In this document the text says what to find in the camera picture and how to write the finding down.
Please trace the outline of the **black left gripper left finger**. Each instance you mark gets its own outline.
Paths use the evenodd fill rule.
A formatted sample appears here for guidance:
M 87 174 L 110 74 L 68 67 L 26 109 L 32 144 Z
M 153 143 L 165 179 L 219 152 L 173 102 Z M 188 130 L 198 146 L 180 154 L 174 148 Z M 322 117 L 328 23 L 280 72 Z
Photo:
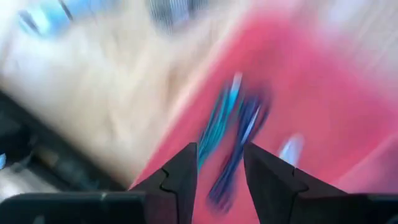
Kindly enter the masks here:
M 187 144 L 131 192 L 144 196 L 146 223 L 191 224 L 197 189 L 197 145 Z

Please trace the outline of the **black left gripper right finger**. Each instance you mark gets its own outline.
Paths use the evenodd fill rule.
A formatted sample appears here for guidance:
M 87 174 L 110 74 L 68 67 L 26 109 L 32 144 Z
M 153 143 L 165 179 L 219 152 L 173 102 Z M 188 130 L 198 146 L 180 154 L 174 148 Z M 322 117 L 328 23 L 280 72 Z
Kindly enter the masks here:
M 261 223 L 344 223 L 342 190 L 279 159 L 259 146 L 244 147 L 244 169 Z

